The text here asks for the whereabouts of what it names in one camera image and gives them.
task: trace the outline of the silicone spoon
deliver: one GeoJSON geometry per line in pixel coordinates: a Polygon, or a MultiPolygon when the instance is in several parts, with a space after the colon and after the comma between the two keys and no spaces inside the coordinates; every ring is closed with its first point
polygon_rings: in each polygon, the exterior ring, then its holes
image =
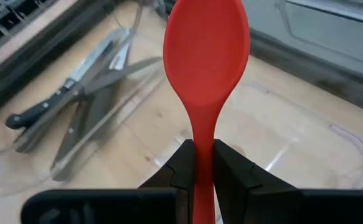
{"type": "Polygon", "coordinates": [[[250,36],[240,0],[178,0],[164,36],[164,68],[183,102],[196,147],[194,224],[213,224],[214,129],[240,80],[250,36]]]}

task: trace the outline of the kitchen knife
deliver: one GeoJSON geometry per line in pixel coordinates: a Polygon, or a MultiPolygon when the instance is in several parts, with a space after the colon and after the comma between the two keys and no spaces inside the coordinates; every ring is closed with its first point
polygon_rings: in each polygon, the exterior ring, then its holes
{"type": "MultiPolygon", "coordinates": [[[[115,56],[112,63],[110,63],[109,70],[102,71],[99,77],[105,75],[109,71],[121,71],[124,69],[127,61],[128,52],[130,49],[130,43],[127,43],[115,56]]],[[[85,119],[85,132],[91,130],[111,109],[114,99],[114,94],[118,91],[118,84],[121,80],[117,81],[114,85],[107,86],[98,90],[93,96],[91,96],[90,106],[87,108],[87,117],[85,119]]],[[[100,133],[104,128],[92,136],[92,140],[99,139],[100,133]]]]}
{"type": "MultiPolygon", "coordinates": [[[[87,86],[80,89],[79,94],[74,96],[75,98],[73,98],[68,103],[64,104],[63,107],[57,108],[57,111],[64,110],[64,108],[67,105],[69,105],[70,103],[74,103],[75,101],[78,101],[78,100],[83,100],[87,96],[92,96],[98,90],[101,90],[102,88],[110,86],[110,85],[114,84],[115,82],[121,80],[122,78],[133,74],[134,72],[137,72],[137,71],[139,71],[141,69],[144,69],[144,68],[146,68],[146,67],[148,67],[150,65],[153,65],[156,62],[160,61],[161,59],[162,59],[162,57],[153,57],[153,58],[149,58],[149,59],[146,59],[146,60],[142,60],[140,62],[136,62],[136,63],[134,63],[132,65],[127,66],[125,69],[120,70],[120,71],[111,71],[110,70],[110,72],[108,74],[105,74],[101,78],[97,78],[97,80],[92,81],[92,83],[89,83],[87,86]]],[[[33,148],[33,147],[29,146],[31,144],[31,142],[39,142],[39,141],[36,141],[32,136],[40,136],[40,134],[41,134],[40,130],[41,129],[46,130],[45,127],[47,126],[47,123],[51,123],[52,120],[55,119],[56,116],[57,116],[57,114],[55,113],[53,115],[53,117],[47,118],[47,122],[41,123],[38,127],[34,127],[38,131],[36,133],[32,134],[31,136],[29,136],[25,142],[22,142],[22,147],[18,147],[16,149],[16,151],[17,152],[25,152],[25,153],[30,152],[31,150],[29,150],[29,149],[33,148]]]]}
{"type": "Polygon", "coordinates": [[[79,66],[72,72],[70,77],[66,79],[65,83],[49,98],[33,107],[29,108],[21,114],[12,114],[6,120],[6,126],[11,129],[19,129],[22,127],[28,128],[32,126],[45,112],[53,108],[64,95],[78,83],[94,63],[107,52],[113,49],[113,41],[125,30],[117,29],[112,32],[108,37],[101,41],[98,46],[91,52],[79,66]]]}
{"type": "MultiPolygon", "coordinates": [[[[122,70],[126,64],[129,48],[130,43],[124,45],[111,61],[109,68],[102,70],[97,77],[106,75],[109,70],[122,70]]],[[[64,162],[62,160],[76,143],[107,114],[112,105],[113,92],[113,86],[107,86],[79,103],[51,166],[53,180],[64,181],[70,177],[73,163],[82,149],[75,151],[69,161],[64,162]]]]}

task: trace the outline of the transparent tray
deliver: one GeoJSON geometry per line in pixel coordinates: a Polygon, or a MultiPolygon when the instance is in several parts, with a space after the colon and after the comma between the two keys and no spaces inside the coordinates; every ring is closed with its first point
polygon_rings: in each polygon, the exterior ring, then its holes
{"type": "Polygon", "coordinates": [[[26,189],[33,192],[35,188],[36,192],[65,185],[97,149],[111,147],[108,142],[116,136],[120,125],[163,80],[161,54],[166,14],[162,4],[157,1],[125,1],[115,7],[115,3],[103,1],[102,7],[108,12],[107,17],[0,109],[0,198],[26,189]],[[55,93],[84,58],[116,30],[128,35],[108,48],[108,53],[97,60],[93,69],[34,125],[27,129],[10,129],[5,125],[10,114],[19,114],[55,93]],[[107,67],[126,44],[130,44],[127,65],[153,57],[159,57],[159,60],[116,82],[116,94],[112,101],[107,102],[111,109],[90,131],[83,130],[78,142],[55,160],[65,134],[72,131],[68,125],[78,103],[89,97],[74,102],[74,94],[97,80],[98,71],[107,67]],[[91,140],[95,132],[100,133],[91,140]],[[28,152],[19,153],[20,149],[28,152]],[[53,177],[68,164],[67,177],[54,181],[53,177]]]}
{"type": "MultiPolygon", "coordinates": [[[[72,110],[58,117],[32,154],[14,152],[19,133],[3,125],[9,114],[49,96],[111,30],[132,27],[136,17],[129,64],[161,55],[166,26],[161,11],[158,2],[118,6],[0,111],[0,135],[7,136],[0,138],[0,223],[14,223],[22,203],[43,190],[136,188],[191,138],[186,111],[161,64],[124,82],[118,104],[53,172],[72,110]],[[91,141],[102,129],[107,130],[102,141],[91,141]],[[71,178],[53,181],[52,175],[74,157],[71,178]]],[[[254,57],[220,114],[215,137],[297,187],[363,189],[363,109],[254,57]]]]}

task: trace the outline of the knife blade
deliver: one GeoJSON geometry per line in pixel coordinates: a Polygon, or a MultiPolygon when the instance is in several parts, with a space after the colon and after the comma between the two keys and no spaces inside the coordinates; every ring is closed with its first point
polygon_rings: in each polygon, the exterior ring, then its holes
{"type": "MultiPolygon", "coordinates": [[[[97,125],[97,123],[107,114],[107,111],[105,111],[105,113],[103,113],[104,111],[99,111],[97,114],[97,112],[94,112],[94,104],[99,104],[100,103],[100,99],[94,99],[93,95],[94,93],[97,92],[97,88],[101,87],[101,88],[108,88],[109,85],[113,85],[114,83],[118,83],[119,80],[121,80],[122,78],[124,78],[127,75],[131,75],[134,72],[137,72],[138,70],[144,69],[158,61],[160,61],[162,58],[161,57],[154,57],[154,58],[149,58],[140,62],[137,62],[133,65],[130,65],[129,67],[124,68],[123,70],[115,70],[115,71],[111,71],[109,74],[106,74],[104,77],[109,77],[111,76],[111,78],[104,78],[104,79],[100,79],[100,77],[98,77],[98,81],[96,84],[93,84],[92,88],[87,88],[87,93],[90,94],[88,103],[86,104],[86,106],[84,108],[81,108],[81,110],[83,110],[83,112],[80,112],[81,114],[78,114],[77,116],[75,116],[69,126],[69,130],[72,130],[72,133],[67,133],[61,143],[60,149],[53,161],[52,167],[51,167],[51,171],[52,171],[52,179],[55,181],[65,181],[67,180],[71,174],[72,174],[72,167],[74,162],[76,161],[77,156],[82,152],[82,149],[77,149],[77,151],[75,152],[74,155],[72,155],[72,157],[70,158],[69,161],[66,162],[65,165],[63,165],[63,167],[59,167],[58,164],[61,164],[62,159],[67,155],[67,153],[69,153],[69,151],[74,147],[74,145],[76,145],[76,143],[78,143],[78,141],[80,140],[80,138],[84,137],[84,135],[86,135],[86,133],[88,133],[95,125],[97,125]],[[84,122],[84,125],[82,127],[83,132],[80,135],[80,123],[82,123],[82,121],[85,120],[86,122],[84,122]]],[[[94,141],[97,140],[97,138],[100,137],[100,134],[94,133],[94,135],[89,139],[89,141],[94,141]]]]}
{"type": "Polygon", "coordinates": [[[6,120],[6,126],[11,129],[28,128],[32,126],[44,113],[55,106],[63,96],[78,83],[94,63],[113,49],[113,41],[123,36],[124,29],[117,29],[101,41],[97,47],[83,59],[78,67],[70,74],[65,83],[48,99],[25,110],[21,114],[12,114],[6,120]]]}
{"type": "Polygon", "coordinates": [[[87,86],[82,88],[83,95],[90,96],[97,92],[98,90],[101,90],[102,88],[105,88],[107,86],[110,86],[114,84],[115,82],[121,80],[124,77],[127,77],[128,75],[131,75],[134,72],[137,72],[139,70],[142,70],[146,67],[149,67],[150,65],[154,65],[155,63],[162,60],[162,57],[151,57],[139,62],[136,62],[132,65],[127,66],[125,69],[120,71],[110,71],[103,77],[97,78],[97,80],[92,81],[87,86]]]}
{"type": "MultiPolygon", "coordinates": [[[[105,70],[99,77],[104,76],[106,73],[110,71],[116,72],[124,69],[126,65],[126,59],[128,57],[128,52],[130,49],[130,42],[128,42],[123,48],[119,51],[118,55],[113,59],[110,63],[109,70],[105,70]]],[[[113,104],[113,99],[115,97],[115,92],[118,90],[118,83],[121,80],[118,80],[114,84],[110,86],[106,86],[100,90],[98,90],[94,95],[90,97],[90,104],[87,108],[87,117],[85,118],[84,130],[88,132],[91,130],[111,109],[113,104]]],[[[92,140],[99,139],[100,134],[98,132],[92,136],[92,140]]]]}

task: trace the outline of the black plastic holder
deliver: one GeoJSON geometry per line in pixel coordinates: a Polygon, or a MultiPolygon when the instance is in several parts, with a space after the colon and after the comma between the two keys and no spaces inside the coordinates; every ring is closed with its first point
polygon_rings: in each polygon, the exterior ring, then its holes
{"type": "MultiPolygon", "coordinates": [[[[194,161],[185,140],[140,188],[42,192],[25,203],[22,223],[192,223],[194,161]]],[[[213,175],[226,224],[363,223],[363,190],[297,189],[218,139],[213,175]]]]}

